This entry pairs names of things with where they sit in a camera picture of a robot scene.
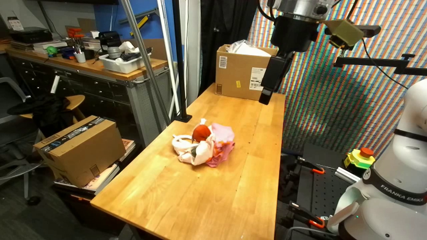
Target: red button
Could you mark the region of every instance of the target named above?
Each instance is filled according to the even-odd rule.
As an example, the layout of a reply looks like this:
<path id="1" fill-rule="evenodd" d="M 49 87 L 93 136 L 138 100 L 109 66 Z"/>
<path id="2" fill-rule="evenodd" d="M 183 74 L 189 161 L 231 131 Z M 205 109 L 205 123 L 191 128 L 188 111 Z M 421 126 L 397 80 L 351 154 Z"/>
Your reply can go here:
<path id="1" fill-rule="evenodd" d="M 374 152 L 367 147 L 363 147 L 360 149 L 360 155 L 364 158 L 369 158 L 374 155 Z"/>

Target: white plastic bin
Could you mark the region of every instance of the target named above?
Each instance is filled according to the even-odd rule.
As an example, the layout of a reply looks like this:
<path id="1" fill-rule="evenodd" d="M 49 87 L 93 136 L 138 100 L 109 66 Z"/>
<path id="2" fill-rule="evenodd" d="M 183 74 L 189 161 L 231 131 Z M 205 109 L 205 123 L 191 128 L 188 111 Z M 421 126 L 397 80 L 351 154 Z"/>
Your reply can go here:
<path id="1" fill-rule="evenodd" d="M 105 54 L 99 56 L 99 59 L 102 61 L 102 64 L 104 64 L 105 69 L 119 73 L 130 73 L 145 66 L 142 57 L 130 61 L 117 62 L 115 60 L 108 59 L 108 54 Z"/>

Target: blue wall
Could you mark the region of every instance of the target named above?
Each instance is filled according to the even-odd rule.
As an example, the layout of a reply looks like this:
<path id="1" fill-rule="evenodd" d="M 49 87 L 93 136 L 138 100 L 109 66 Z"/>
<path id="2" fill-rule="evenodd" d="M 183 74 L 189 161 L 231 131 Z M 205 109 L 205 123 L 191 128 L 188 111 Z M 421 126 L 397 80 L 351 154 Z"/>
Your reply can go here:
<path id="1" fill-rule="evenodd" d="M 131 0 L 131 6 L 134 14 L 139 14 L 145 11 L 149 11 L 157 7 L 157 0 Z M 176 61 L 176 47 L 175 47 L 175 29 L 173 27 L 173 9 L 172 0 L 165 0 L 167 22 L 169 25 L 169 35 L 171 40 L 173 60 Z M 95 21 L 97 29 L 100 32 L 110 30 L 110 19 L 111 19 L 111 8 L 113 7 L 113 24 L 112 31 L 116 31 L 120 34 L 122 39 L 133 38 L 130 35 L 131 27 L 129 23 L 120 24 L 119 20 L 126 18 L 126 13 L 123 10 L 121 1 L 118 6 L 112 5 L 94 5 Z M 150 16 L 150 20 L 146 22 L 141 28 L 141 35 L 146 39 L 163 38 L 160 17 L 156 14 Z"/>

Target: patterned backdrop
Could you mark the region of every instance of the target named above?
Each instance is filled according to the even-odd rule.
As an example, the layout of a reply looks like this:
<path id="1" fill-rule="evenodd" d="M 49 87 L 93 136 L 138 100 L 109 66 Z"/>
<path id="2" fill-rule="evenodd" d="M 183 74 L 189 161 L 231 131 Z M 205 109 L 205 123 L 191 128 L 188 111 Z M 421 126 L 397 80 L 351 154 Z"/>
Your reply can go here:
<path id="1" fill-rule="evenodd" d="M 262 6 L 268 12 L 266 3 Z M 353 0 L 342 0 L 327 19 L 345 18 L 352 4 Z M 403 53 L 413 53 L 416 57 L 408 66 L 427 67 L 426 8 L 427 0 L 362 0 L 351 20 L 381 26 L 377 36 L 366 39 L 372 58 L 401 59 Z M 287 99 L 283 147 L 300 151 L 308 141 L 346 152 L 365 146 L 379 156 L 393 137 L 406 90 L 375 66 L 332 67 L 339 51 L 328 43 L 324 29 L 322 25 L 307 52 L 295 55 L 279 90 Z M 258 47 L 274 47 L 269 41 L 272 32 L 273 23 L 257 12 L 248 40 Z M 366 57 L 362 42 L 345 56 Z M 426 78 L 382 68 L 406 86 Z"/>

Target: wooden stool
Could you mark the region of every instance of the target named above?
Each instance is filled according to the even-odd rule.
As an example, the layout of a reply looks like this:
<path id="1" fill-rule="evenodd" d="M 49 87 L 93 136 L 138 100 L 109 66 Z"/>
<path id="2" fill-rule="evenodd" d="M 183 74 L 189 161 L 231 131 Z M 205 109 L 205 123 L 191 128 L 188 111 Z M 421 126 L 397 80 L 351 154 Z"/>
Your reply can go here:
<path id="1" fill-rule="evenodd" d="M 75 95 L 66 98 L 70 101 L 70 104 L 67 106 L 67 109 L 73 111 L 73 124 L 85 119 L 85 116 L 79 109 L 79 105 L 85 100 L 85 96 Z M 20 116 L 25 118 L 32 118 L 32 113 L 21 114 Z"/>

